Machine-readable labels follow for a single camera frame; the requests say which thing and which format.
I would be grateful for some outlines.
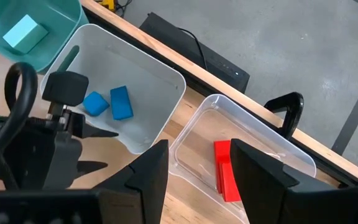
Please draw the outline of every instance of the plastic container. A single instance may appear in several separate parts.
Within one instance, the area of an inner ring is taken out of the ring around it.
[[[97,117],[88,116],[83,105],[71,109],[85,114],[93,126],[119,133],[116,139],[133,154],[154,143],[186,89],[180,73],[94,24],[73,34],[42,80],[41,92],[49,74],[57,70],[87,76],[86,95],[97,91],[107,102],[111,89],[127,87],[133,118],[113,120],[111,106]]]
[[[241,202],[224,202],[216,190],[214,141],[238,138],[312,177],[312,158],[223,95],[210,95],[170,147],[169,171],[247,220]]]
[[[26,14],[48,34],[30,52],[22,54],[3,36]],[[0,53],[15,62],[28,62],[45,73],[74,31],[87,23],[78,0],[0,0]]]

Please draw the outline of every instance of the concrete floor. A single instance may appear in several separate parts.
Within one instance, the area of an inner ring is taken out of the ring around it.
[[[358,98],[358,3],[352,0],[134,0],[126,19],[155,12],[250,75],[264,104],[305,98],[299,128],[331,148]],[[358,165],[358,128],[344,157]]]

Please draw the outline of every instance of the teal plastic bin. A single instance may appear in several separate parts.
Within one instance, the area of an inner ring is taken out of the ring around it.
[[[26,14],[48,34],[23,54],[13,49],[3,36]],[[77,28],[88,20],[78,0],[0,0],[0,53],[15,62],[28,62],[45,73]]]

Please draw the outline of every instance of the yellow object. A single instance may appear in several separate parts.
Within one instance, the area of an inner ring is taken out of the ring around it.
[[[99,2],[99,4],[102,6],[107,6],[110,11],[114,12],[116,10],[115,1],[116,0],[102,0],[101,2]]]

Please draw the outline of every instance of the light blue foam block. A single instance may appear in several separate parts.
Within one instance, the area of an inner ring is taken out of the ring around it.
[[[110,90],[112,118],[122,120],[134,116],[126,86]]]
[[[103,111],[109,108],[109,103],[102,95],[93,91],[83,102],[86,112],[91,116],[99,116]]]
[[[3,38],[11,47],[26,54],[47,34],[46,29],[25,15]]]

